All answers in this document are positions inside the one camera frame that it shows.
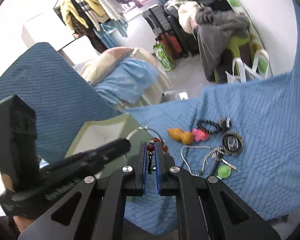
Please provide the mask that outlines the person's left hand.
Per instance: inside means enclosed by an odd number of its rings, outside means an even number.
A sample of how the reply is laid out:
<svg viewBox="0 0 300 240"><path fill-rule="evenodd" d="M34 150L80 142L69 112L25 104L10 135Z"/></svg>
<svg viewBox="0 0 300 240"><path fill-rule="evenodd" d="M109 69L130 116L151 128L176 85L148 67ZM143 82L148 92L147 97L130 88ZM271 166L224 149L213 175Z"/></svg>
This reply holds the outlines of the person's left hand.
<svg viewBox="0 0 300 240"><path fill-rule="evenodd" d="M1 179L2 179L5 189L14 192L11 177L9 175L3 173L1 175ZM13 220L20 232L23 232L28 226L30 226L34 222L33 219L28 219L23 216L13 216Z"/></svg>

